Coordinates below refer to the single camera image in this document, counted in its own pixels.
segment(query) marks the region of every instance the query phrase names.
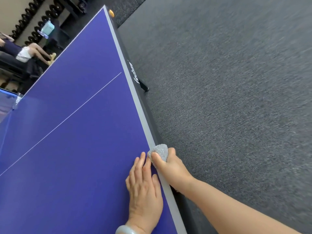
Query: person's leg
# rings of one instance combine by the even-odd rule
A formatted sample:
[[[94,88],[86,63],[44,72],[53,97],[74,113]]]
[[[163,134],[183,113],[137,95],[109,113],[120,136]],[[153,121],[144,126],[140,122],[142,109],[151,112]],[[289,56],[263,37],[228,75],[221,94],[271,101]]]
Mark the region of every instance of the person's leg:
[[[38,57],[41,61],[43,61],[45,64],[47,64],[47,65],[51,65],[51,61],[47,61],[41,54],[40,54],[40,52],[37,50],[37,49],[35,49],[35,48],[32,48],[32,47],[29,47],[29,50],[28,50],[28,53],[29,53],[29,55],[31,56],[31,57],[33,57],[33,56],[36,56],[36,57]]]
[[[48,59],[51,60],[51,58],[52,58],[51,55],[47,54],[37,43],[31,43],[31,44],[29,44],[29,47],[36,49],[42,55],[46,56]]]

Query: hand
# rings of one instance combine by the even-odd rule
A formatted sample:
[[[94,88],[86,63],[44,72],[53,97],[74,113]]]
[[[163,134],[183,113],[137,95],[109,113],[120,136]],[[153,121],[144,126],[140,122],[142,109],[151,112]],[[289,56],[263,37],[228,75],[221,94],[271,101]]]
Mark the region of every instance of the hand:
[[[194,179],[188,172],[182,160],[176,156],[175,149],[168,149],[167,162],[163,161],[158,153],[152,153],[152,160],[158,171],[166,181],[178,192],[184,194],[189,183]]]
[[[150,234],[156,227],[163,208],[161,188],[156,174],[152,176],[151,160],[145,165],[145,153],[136,158],[126,179],[130,194],[129,220],[126,225],[138,234]]]

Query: light blue bangle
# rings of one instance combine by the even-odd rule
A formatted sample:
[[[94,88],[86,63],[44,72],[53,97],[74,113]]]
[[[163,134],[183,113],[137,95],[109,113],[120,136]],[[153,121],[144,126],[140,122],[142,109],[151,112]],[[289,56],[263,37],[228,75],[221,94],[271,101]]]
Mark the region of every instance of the light blue bangle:
[[[132,228],[126,226],[126,225],[122,225],[119,228],[117,228],[115,234],[137,234],[134,230],[132,230]]]

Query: purple tank top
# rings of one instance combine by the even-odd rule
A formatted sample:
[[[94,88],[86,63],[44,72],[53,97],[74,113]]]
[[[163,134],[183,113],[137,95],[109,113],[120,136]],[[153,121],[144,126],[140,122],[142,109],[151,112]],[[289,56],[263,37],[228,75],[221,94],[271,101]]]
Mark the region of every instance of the purple tank top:
[[[16,57],[22,48],[16,45],[15,43],[11,42],[9,39],[2,40],[5,42],[5,44],[3,47],[0,47],[0,51],[10,54],[13,57]]]

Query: white shorts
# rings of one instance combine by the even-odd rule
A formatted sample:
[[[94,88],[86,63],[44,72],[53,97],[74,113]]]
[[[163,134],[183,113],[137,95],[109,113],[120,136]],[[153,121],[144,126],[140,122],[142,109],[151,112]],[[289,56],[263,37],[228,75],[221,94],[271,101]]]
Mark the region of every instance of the white shorts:
[[[28,62],[32,58],[28,53],[29,47],[23,47],[22,50],[18,53],[15,59],[21,62]]]

